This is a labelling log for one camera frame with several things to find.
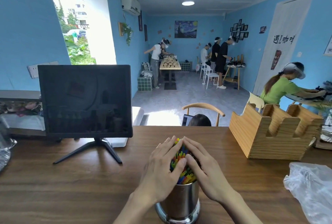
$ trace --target air conditioner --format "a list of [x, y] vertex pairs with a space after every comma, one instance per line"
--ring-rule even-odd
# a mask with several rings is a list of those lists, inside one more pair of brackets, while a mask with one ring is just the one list
[[141, 5], [137, 0], [121, 0], [122, 9], [132, 15], [139, 16], [141, 13]]

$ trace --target white pillar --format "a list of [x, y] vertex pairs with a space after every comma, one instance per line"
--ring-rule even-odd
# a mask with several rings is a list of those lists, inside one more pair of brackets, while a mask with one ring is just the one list
[[114, 65], [115, 57], [110, 12], [107, 0], [84, 0], [89, 15], [88, 42], [98, 65]]

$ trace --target starry night painting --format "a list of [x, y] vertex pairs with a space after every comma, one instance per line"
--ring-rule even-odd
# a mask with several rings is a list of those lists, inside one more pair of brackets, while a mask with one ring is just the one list
[[198, 21], [175, 21], [174, 38], [196, 38]]

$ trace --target white shirt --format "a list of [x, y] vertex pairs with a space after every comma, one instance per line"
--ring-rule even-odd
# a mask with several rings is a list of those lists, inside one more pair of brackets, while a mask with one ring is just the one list
[[201, 50], [201, 62], [202, 62], [202, 63], [205, 63], [205, 62], [208, 61], [208, 59], [207, 59], [208, 54], [207, 54], [207, 53], [208, 53], [208, 52], [207, 52], [207, 50], [206, 50], [205, 48], [203, 48], [203, 49]]
[[161, 54], [161, 46], [159, 44], [154, 45], [154, 50], [152, 51], [152, 59], [159, 60], [159, 54]]

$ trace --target tile floor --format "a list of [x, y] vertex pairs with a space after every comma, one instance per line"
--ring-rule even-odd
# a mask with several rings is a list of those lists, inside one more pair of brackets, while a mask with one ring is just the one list
[[[132, 99], [132, 106], [142, 107], [145, 114], [141, 125], [180, 126], [183, 115], [187, 110], [182, 107], [195, 103], [205, 102], [212, 104], [225, 113], [220, 117], [219, 126], [229, 126], [232, 111], [238, 114], [243, 112], [249, 99], [249, 92], [237, 88], [237, 84], [225, 83], [227, 89], [216, 89], [209, 82], [202, 85], [199, 73], [176, 72], [177, 90], [164, 90], [164, 82], [160, 89], [153, 88], [150, 92], [138, 91]], [[204, 114], [215, 125], [217, 113], [207, 109], [191, 108], [189, 114]]]

